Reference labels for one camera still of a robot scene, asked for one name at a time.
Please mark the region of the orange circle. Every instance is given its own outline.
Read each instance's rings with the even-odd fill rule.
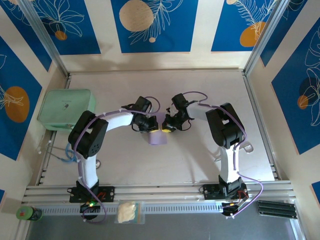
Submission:
[[[67,34],[65,34],[63,31],[56,31],[54,33],[55,37],[61,41],[67,40]]]
[[[12,86],[5,92],[6,115],[16,123],[23,123],[29,113],[30,102],[26,91],[19,86]]]
[[[308,97],[305,95],[302,95],[298,98],[298,107],[303,109],[306,109],[308,107]]]
[[[262,30],[266,23],[264,21],[257,22],[254,25],[248,26],[240,36],[240,44],[243,47],[254,47],[257,43]]]

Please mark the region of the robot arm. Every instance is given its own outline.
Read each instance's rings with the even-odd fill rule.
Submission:
[[[218,177],[219,184],[203,185],[206,200],[232,200],[239,198],[239,191],[246,190],[246,185],[238,175],[239,151],[234,150],[243,138],[243,132],[228,112],[243,127],[238,115],[230,103],[225,103],[219,108],[212,109],[209,105],[199,104],[197,101],[188,102],[182,93],[172,98],[172,105],[167,109],[162,123],[162,130],[173,132],[182,131],[185,121],[200,119],[207,121],[215,143],[220,147],[221,171]]]
[[[151,109],[151,102],[140,96],[136,103],[121,107],[122,110],[131,110],[147,113]],[[85,111],[75,124],[71,131],[68,141],[74,149],[76,141],[88,123],[96,115],[90,111]],[[122,126],[137,125],[141,133],[151,132],[158,129],[158,123],[155,116],[146,116],[136,112],[119,112],[104,119],[98,118],[87,129],[77,146],[77,153],[82,156],[78,164],[80,181],[76,181],[76,187],[71,188],[71,194],[76,196],[77,202],[88,202],[92,196],[87,190],[88,187],[96,196],[100,193],[99,180],[96,171],[97,153],[100,150],[106,132]]]

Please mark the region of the green bottle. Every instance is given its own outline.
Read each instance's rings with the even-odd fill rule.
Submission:
[[[16,211],[15,216],[20,220],[38,221],[42,218],[43,212],[32,206],[22,206]]]

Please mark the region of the beige circle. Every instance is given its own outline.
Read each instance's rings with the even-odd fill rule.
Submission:
[[[238,0],[226,0],[226,3],[229,5],[235,4],[236,2],[238,2]]]
[[[10,3],[13,3],[14,5],[18,5],[17,0],[8,0]]]
[[[156,39],[155,39],[154,37],[150,37],[150,38],[149,38],[149,42],[150,42],[150,43],[154,43],[155,41],[156,41]]]
[[[130,0],[120,9],[119,17],[125,29],[131,32],[146,30],[154,22],[151,8],[141,0]]]

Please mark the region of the plastic bag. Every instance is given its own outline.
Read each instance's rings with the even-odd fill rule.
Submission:
[[[144,224],[144,202],[120,201],[114,222],[116,224]]]

